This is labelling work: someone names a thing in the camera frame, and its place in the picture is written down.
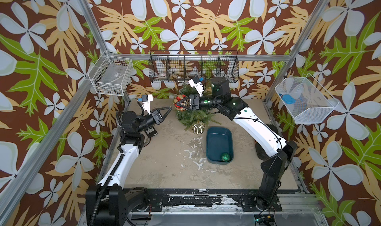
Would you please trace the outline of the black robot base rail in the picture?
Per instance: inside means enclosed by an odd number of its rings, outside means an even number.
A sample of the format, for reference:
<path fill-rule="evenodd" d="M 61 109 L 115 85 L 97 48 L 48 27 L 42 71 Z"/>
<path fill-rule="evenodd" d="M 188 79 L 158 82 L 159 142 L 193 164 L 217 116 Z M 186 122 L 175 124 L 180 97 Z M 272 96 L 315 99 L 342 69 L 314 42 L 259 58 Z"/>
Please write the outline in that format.
<path fill-rule="evenodd" d="M 101 187 L 94 186 L 86 192 L 87 211 L 93 209 L 98 198 L 101 198 L 99 211 L 113 216 L 138 210 L 162 212 L 164 207 L 185 205 L 206 208 L 232 205 L 244 212 L 259 212 L 264 209 L 282 211 L 278 196 L 272 196 L 266 202 L 255 189 L 123 189 L 121 186 L 108 186 L 101 196 Z"/>

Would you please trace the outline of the gold ribbed ornament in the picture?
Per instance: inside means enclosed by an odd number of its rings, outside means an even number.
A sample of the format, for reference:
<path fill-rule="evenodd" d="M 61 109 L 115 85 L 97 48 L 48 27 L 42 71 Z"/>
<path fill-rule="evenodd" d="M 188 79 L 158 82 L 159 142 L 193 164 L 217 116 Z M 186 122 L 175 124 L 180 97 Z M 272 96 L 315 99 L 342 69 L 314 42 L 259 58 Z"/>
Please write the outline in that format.
<path fill-rule="evenodd" d="M 200 135 L 205 131 L 205 124 L 202 121 L 196 121 L 192 124 L 191 130 L 194 134 Z"/>

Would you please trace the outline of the red and gold ornament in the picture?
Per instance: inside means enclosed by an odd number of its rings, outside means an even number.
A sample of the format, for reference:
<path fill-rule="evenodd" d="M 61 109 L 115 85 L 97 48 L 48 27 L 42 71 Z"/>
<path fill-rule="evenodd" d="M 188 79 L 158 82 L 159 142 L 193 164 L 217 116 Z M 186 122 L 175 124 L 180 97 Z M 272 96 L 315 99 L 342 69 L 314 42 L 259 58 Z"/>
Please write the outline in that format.
<path fill-rule="evenodd" d="M 174 98 L 174 107 L 177 111 L 186 111 L 186 101 L 183 101 L 186 95 L 179 94 Z"/>

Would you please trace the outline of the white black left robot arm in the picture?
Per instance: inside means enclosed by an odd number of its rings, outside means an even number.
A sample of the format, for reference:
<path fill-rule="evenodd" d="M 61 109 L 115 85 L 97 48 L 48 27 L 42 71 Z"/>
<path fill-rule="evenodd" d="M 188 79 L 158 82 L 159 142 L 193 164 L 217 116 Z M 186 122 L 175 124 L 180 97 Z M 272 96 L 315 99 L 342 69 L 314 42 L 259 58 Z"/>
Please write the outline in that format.
<path fill-rule="evenodd" d="M 130 223 L 128 214 L 134 209 L 145 210 L 148 205 L 147 189 L 123 188 L 133 163 L 144 148 L 146 131 L 160 125 L 172 111 L 170 106 L 161 107 L 147 115 L 133 111 L 117 112 L 120 127 L 118 157 L 106 175 L 86 194 L 86 223 L 89 226 L 122 226 Z"/>

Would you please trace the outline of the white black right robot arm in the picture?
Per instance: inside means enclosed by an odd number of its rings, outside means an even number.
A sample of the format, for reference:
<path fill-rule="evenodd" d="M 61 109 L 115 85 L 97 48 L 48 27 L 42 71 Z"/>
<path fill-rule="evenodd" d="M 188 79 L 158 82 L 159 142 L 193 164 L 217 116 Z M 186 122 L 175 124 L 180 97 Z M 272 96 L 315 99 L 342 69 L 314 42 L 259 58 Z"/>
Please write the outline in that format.
<path fill-rule="evenodd" d="M 211 94 L 208 96 L 203 95 L 201 81 L 198 77 L 191 79 L 189 85 L 196 89 L 197 94 L 180 95 L 175 100 L 175 106 L 185 110 L 216 108 L 255 139 L 256 148 L 266 155 L 261 163 L 264 174 L 255 205 L 261 211 L 270 209 L 276 204 L 275 196 L 281 186 L 281 178 L 294 157 L 297 144 L 279 136 L 276 127 L 266 125 L 244 100 L 233 97 L 229 82 L 224 77 L 212 79 Z"/>

